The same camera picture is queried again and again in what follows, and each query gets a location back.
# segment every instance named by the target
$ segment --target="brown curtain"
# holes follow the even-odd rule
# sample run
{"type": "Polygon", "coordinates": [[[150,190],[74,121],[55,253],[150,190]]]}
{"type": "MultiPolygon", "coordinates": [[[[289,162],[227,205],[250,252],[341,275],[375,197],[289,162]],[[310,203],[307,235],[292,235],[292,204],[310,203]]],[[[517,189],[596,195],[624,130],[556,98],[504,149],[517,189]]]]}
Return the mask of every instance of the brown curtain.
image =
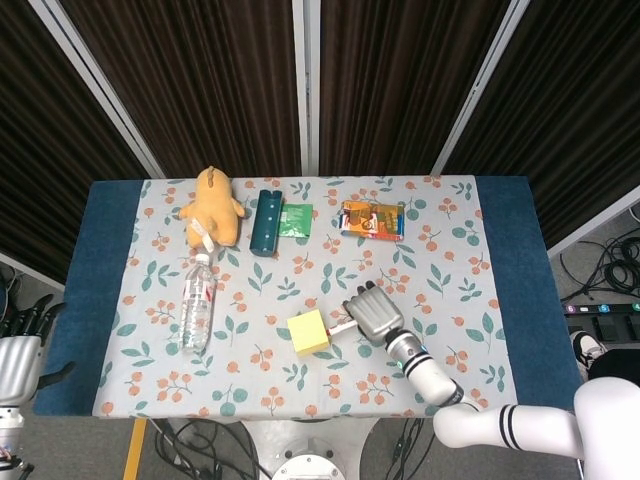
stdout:
{"type": "Polygon", "coordinates": [[[29,3],[0,26],[0,251],[64,283],[91,183],[146,173],[29,3]]]}
{"type": "Polygon", "coordinates": [[[508,3],[322,0],[321,173],[428,173],[508,3]]]}
{"type": "Polygon", "coordinates": [[[63,0],[169,177],[300,173],[291,0],[63,0]]]}
{"type": "Polygon", "coordinates": [[[639,185],[639,26],[639,2],[532,2],[445,173],[527,175],[549,247],[639,185]]]}

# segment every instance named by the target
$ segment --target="shoe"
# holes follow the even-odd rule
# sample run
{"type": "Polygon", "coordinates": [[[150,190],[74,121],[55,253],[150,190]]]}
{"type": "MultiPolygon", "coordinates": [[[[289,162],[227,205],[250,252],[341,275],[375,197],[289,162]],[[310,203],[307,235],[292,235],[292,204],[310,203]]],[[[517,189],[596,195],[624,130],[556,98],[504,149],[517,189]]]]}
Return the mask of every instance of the shoe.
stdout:
{"type": "Polygon", "coordinates": [[[589,369],[596,358],[607,352],[607,347],[595,337],[581,330],[570,335],[573,353],[576,355],[580,376],[586,382],[589,380],[589,369]]]}

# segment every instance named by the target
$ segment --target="floral tablecloth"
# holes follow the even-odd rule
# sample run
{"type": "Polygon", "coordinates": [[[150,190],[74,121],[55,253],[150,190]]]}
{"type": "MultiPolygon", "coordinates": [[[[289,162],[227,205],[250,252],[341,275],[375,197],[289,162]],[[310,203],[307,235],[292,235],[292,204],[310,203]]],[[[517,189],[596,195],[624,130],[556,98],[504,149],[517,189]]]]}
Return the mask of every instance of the floral tablecloth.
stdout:
{"type": "Polygon", "coordinates": [[[235,179],[247,218],[237,246],[218,247],[211,339],[179,348],[184,277],[195,251],[180,207],[194,179],[146,181],[140,192],[118,309],[94,415],[241,419],[429,416],[387,356],[357,331],[298,357],[287,319],[318,308],[330,327],[357,285],[374,280],[445,372],[483,407],[517,403],[472,176],[235,179]],[[280,238],[274,258],[249,252],[260,189],[313,204],[309,239],[280,238]],[[404,203],[405,239],[343,237],[343,200],[404,203]]]}

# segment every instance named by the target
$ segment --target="plush toy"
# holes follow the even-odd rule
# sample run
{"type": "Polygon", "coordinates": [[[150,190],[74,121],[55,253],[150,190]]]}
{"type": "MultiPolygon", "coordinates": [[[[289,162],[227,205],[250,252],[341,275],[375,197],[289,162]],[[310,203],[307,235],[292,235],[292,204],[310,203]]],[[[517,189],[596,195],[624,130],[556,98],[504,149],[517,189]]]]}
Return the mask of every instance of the plush toy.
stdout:
{"type": "Polygon", "coordinates": [[[196,179],[196,199],[180,210],[186,218],[187,242],[192,248],[203,245],[213,251],[212,241],[224,246],[235,245],[238,217],[244,207],[231,194],[231,181],[224,172],[209,167],[196,179]]]}

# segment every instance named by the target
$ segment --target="water bottle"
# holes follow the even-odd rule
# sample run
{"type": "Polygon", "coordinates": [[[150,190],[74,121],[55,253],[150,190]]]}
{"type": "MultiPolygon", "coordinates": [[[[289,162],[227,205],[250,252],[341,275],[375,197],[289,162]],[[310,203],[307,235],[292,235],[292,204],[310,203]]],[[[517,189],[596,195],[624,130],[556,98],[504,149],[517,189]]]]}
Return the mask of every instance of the water bottle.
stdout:
{"type": "Polygon", "coordinates": [[[198,351],[207,346],[216,280],[209,268],[209,255],[196,255],[196,266],[187,273],[182,301],[180,339],[184,350],[198,351]]]}

